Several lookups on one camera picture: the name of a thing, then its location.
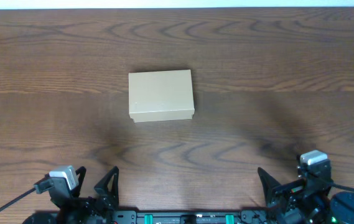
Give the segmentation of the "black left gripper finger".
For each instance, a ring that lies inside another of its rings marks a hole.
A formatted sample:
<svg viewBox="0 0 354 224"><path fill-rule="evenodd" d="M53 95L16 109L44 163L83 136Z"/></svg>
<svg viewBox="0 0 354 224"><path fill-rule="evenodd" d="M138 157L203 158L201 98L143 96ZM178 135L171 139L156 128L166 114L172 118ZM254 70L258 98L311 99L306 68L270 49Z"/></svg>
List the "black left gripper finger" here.
<svg viewBox="0 0 354 224"><path fill-rule="evenodd" d="M97 200L105 208L119 207L118 179L119 179L119 169L117 166L114 166L94 186L94 190L98 194Z"/></svg>
<svg viewBox="0 0 354 224"><path fill-rule="evenodd" d="M81 166L75 171L75 173L78 177L78 185L72 190L72 195L78 198L80 196L80 191L85 178L86 168L84 166Z"/></svg>

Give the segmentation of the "cardboard box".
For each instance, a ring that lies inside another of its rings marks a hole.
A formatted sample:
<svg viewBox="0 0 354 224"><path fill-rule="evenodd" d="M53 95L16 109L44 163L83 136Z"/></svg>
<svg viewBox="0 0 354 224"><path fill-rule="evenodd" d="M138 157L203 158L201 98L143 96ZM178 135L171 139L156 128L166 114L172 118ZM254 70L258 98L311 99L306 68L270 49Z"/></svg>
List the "cardboard box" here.
<svg viewBox="0 0 354 224"><path fill-rule="evenodd" d="M129 74L129 116L135 123L192 119L194 113L190 70Z"/></svg>

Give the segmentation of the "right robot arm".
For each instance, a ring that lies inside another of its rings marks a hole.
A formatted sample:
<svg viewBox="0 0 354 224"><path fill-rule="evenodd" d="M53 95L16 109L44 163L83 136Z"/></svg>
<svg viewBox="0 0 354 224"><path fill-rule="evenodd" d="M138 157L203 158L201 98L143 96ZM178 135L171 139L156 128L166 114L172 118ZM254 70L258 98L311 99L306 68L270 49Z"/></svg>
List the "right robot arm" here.
<svg viewBox="0 0 354 224"><path fill-rule="evenodd" d="M299 178L282 185L259 167L268 222L354 224L354 189L335 184L331 170L328 159L303 162L297 166Z"/></svg>

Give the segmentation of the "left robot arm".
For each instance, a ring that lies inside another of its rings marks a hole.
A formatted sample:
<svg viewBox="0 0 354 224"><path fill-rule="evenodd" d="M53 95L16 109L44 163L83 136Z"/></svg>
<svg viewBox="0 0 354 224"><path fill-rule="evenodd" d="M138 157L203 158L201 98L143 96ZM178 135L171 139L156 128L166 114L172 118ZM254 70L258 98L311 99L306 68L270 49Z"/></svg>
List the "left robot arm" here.
<svg viewBox="0 0 354 224"><path fill-rule="evenodd" d="M119 169L114 166L95 186L96 198L81 197L86 168L61 166L45 174L34 184L37 194L48 192L57 212L35 212L26 224L114 223L112 215L119 207Z"/></svg>

